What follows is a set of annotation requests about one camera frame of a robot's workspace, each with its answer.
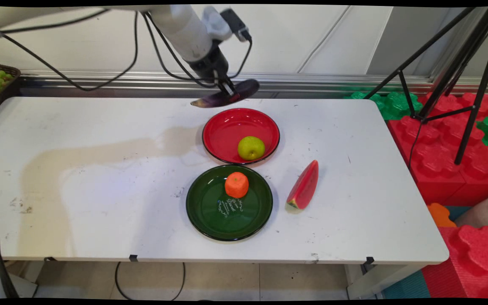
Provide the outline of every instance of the black cable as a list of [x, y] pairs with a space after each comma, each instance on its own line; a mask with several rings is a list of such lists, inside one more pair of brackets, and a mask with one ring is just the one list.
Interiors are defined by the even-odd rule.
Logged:
[[19, 28], [19, 29], [12, 29], [12, 30], [5, 30], [1, 31], [2, 33], [20, 33], [20, 32], [25, 32], [25, 31], [35, 31], [35, 30], [43, 30], [43, 29], [52, 29], [56, 27], [62, 27], [64, 25], [72, 25], [73, 23], [78, 23], [87, 19], [91, 19], [95, 16], [99, 16], [101, 14], [104, 14], [105, 12], [108, 12], [109, 10], [104, 9], [102, 11], [96, 12], [95, 14], [91, 14], [79, 19], [71, 20], [71, 21], [65, 21], [61, 23], [54, 23], [52, 25], [39, 25], [37, 27], [28, 27], [28, 28]]
[[[114, 283], [116, 284], [116, 288], [122, 295], [122, 297], [129, 299], [130, 301], [133, 301], [132, 298], [126, 296], [124, 292], [122, 291], [122, 288], [120, 288], [120, 284], [118, 284], [118, 269], [120, 269], [120, 264], [122, 262], [118, 262], [118, 265], [116, 265], [116, 271], [114, 272]], [[178, 291], [178, 294], [176, 294], [176, 297], [173, 297], [171, 301], [174, 301], [178, 296], [180, 296], [180, 293], [182, 292], [182, 289], [184, 288], [184, 283], [186, 282], [186, 263], [182, 263], [182, 267], [184, 267], [184, 276], [182, 276], [182, 286], [180, 286], [180, 291]]]
[[[184, 72], [190, 78], [179, 77], [178, 75], [174, 75], [174, 74], [170, 73], [169, 70], [167, 70], [167, 68], [165, 67], [165, 64], [163, 63], [163, 59], [161, 59], [161, 54], [159, 54], [159, 49], [157, 48], [157, 43], [155, 42], [155, 38], [153, 37], [152, 29], [150, 27], [150, 24], [148, 23], [148, 18], [147, 18], [148, 14], [147, 13], [142, 13], [142, 15], [144, 17], [144, 22], [146, 23], [146, 26], [148, 27], [148, 32], [150, 33], [150, 38], [152, 39], [152, 43], [153, 43], [153, 48], [155, 48], [155, 53], [157, 54], [157, 58], [159, 59], [159, 63], [161, 64], [161, 68], [163, 68], [163, 71], [165, 71], [165, 73], [167, 73], [168, 75], [170, 75], [171, 77], [174, 77], [176, 79], [195, 81], [195, 83], [197, 83], [197, 85], [199, 85], [201, 87], [204, 87], [204, 88], [215, 88], [216, 87], [216, 85], [205, 85], [204, 83], [199, 82], [197, 79], [195, 79], [193, 77], [193, 75], [191, 75], [188, 72], [188, 70], [186, 70], [186, 68], [182, 65], [182, 63], [180, 62], [180, 60], [178, 60], [178, 58], [176, 58], [176, 57], [175, 57], [176, 58], [176, 62], [178, 63], [178, 65], [180, 66], [180, 68], [182, 68], [182, 70], [184, 70]], [[169, 51], [171, 52], [171, 54], [173, 54], [173, 56], [175, 56], [174, 55], [174, 52], [172, 51], [172, 49], [169, 48]]]
[[419, 129], [417, 131], [417, 135], [415, 136], [415, 141], [412, 144], [412, 149], [410, 149], [410, 158], [408, 160], [408, 170], [410, 170], [410, 172], [412, 171], [412, 154], [413, 154], [413, 149], [415, 147], [415, 143], [417, 143], [417, 139], [419, 137], [419, 133], [421, 132], [421, 127], [423, 126], [423, 123], [424, 123], [424, 119], [421, 120], [421, 123], [419, 124]]
[[[155, 27], [155, 29], [157, 30], [157, 33], [159, 34], [159, 36], [161, 37], [161, 40], [163, 40], [163, 42], [165, 43], [165, 46], [167, 47], [167, 49], [169, 50], [169, 52], [171, 53], [172, 57], [174, 58], [174, 60], [177, 62], [177, 64], [180, 66], [180, 68], [182, 68], [182, 70], [184, 70], [184, 72], [186, 72], [186, 74], [190, 77], [190, 78], [183, 78], [183, 77], [176, 77], [178, 79], [182, 79], [182, 80], [192, 80], [192, 81], [199, 81], [199, 80], [211, 80], [211, 81], [214, 81], [214, 80], [219, 80], [220, 78], [194, 78], [185, 68], [184, 66], [182, 65], [182, 63], [180, 62], [180, 60], [178, 59], [178, 56], [176, 56], [176, 54], [172, 51], [172, 48], [171, 46], [169, 45], [169, 43], [167, 42], [167, 40], [165, 39], [164, 35], [161, 33], [160, 29], [157, 27], [157, 25], [155, 25], [153, 19], [152, 19], [152, 16], [149, 14], [149, 13], [143, 13], [143, 15], [147, 15], [148, 18], [150, 19], [152, 25]], [[248, 33], [248, 31], [244, 31], [242, 32], [242, 35], [246, 38], [246, 40], [250, 43], [249, 46], [248, 46], [248, 51], [246, 52], [246, 55], [244, 56], [244, 59], [242, 60], [242, 63], [240, 64], [240, 68], [238, 68], [238, 71], [236, 72], [235, 75], [233, 76], [230, 76], [229, 79], [232, 79], [232, 78], [235, 78], [237, 77], [240, 72], [242, 71], [242, 68], [244, 68], [244, 64], [246, 63], [246, 60], [248, 59], [248, 56], [250, 54], [250, 51], [252, 50], [252, 37], [250, 36], [250, 34]], [[163, 64], [163, 61], [161, 60], [161, 56], [159, 55], [159, 50], [157, 49], [157, 47], [155, 47], [155, 51], [157, 52], [157, 56], [159, 58], [159, 62], [161, 62], [161, 67], [164, 68], [164, 64]], [[164, 68], [165, 72], [168, 73], [170, 76], [173, 76], [172, 73], [168, 72], [165, 68]]]
[[60, 71], [58, 71], [58, 69], [54, 68], [51, 64], [49, 64], [48, 62], [46, 62], [44, 59], [40, 58], [37, 54], [33, 53], [31, 50], [29, 50], [25, 46], [22, 46], [21, 43], [17, 42], [16, 40], [12, 39], [11, 37], [8, 37], [7, 35], [3, 35], [3, 37], [6, 40], [9, 40], [10, 42], [14, 43], [16, 46], [19, 46], [22, 50], [28, 52], [31, 56], [35, 57], [37, 60], [39, 60], [40, 62], [42, 62], [45, 66], [49, 67], [52, 71], [56, 72], [57, 75], [59, 75], [60, 77], [62, 77], [66, 81], [68, 81], [71, 85], [74, 85], [76, 88], [81, 89], [82, 91], [93, 91], [95, 89], [99, 89], [101, 87], [104, 87], [104, 86], [108, 85], [109, 83], [112, 83], [113, 81], [115, 81], [116, 79], [118, 79], [120, 76], [122, 76], [125, 73], [127, 73], [135, 65], [135, 62], [137, 62], [137, 56], [138, 56], [138, 52], [139, 52], [138, 36], [137, 36], [137, 21], [138, 21], [138, 12], [135, 12], [135, 19], [134, 19], [134, 23], [135, 23], [135, 26], [134, 26], [135, 56], [133, 58], [133, 62], [122, 73], [116, 75], [114, 78], [110, 79], [106, 83], [102, 83], [101, 85], [98, 85], [97, 87], [93, 87], [93, 88], [84, 88], [84, 87], [81, 87], [79, 84], [75, 83], [70, 78], [66, 77], [63, 73], [61, 73]]

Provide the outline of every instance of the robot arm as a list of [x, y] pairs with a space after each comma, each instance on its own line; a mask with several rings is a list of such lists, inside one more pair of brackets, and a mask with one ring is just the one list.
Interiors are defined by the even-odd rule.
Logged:
[[[217, 100], [205, 98], [193, 105], [199, 107], [223, 106], [242, 100], [259, 88], [256, 81], [245, 84], [244, 90], [236, 88], [227, 75], [228, 62], [218, 45], [234, 33], [240, 41], [250, 41], [248, 28], [242, 20], [227, 9], [218, 13], [212, 6], [203, 12], [202, 21], [190, 4], [163, 4], [153, 6], [100, 6], [107, 9], [149, 12], [153, 23], [172, 44], [195, 73], [207, 83], [215, 83], [222, 91]], [[84, 6], [59, 8], [8, 8], [0, 7], [0, 27], [24, 19], [56, 12], [84, 8]]]

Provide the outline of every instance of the orange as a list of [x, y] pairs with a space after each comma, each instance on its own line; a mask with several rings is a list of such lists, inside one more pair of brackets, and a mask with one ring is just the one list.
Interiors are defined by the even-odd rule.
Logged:
[[249, 187], [248, 177], [242, 172], [233, 172], [225, 180], [225, 193], [234, 198], [244, 197], [248, 193]]

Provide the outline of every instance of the red plate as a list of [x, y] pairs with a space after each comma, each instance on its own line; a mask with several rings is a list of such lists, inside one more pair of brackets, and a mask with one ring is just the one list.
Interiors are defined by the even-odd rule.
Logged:
[[[244, 137], [253, 136], [265, 143], [263, 157], [247, 161], [238, 155], [238, 143]], [[253, 164], [270, 156], [280, 142], [280, 130], [276, 123], [263, 112], [235, 108], [219, 112], [203, 129], [203, 144], [215, 158], [228, 164]]]

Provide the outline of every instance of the white table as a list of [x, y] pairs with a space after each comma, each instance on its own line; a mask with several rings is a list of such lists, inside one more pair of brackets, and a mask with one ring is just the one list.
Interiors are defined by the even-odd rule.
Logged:
[[[5, 259], [363, 264], [352, 299], [377, 293], [449, 251], [369, 100], [250, 99], [201, 109], [189, 99], [15, 97], [0, 107], [0, 241]], [[223, 164], [205, 151], [206, 121], [253, 108], [277, 122], [274, 154], [250, 168], [274, 207], [243, 241], [214, 241], [186, 215], [186, 193]], [[303, 211], [285, 200], [319, 162]]]

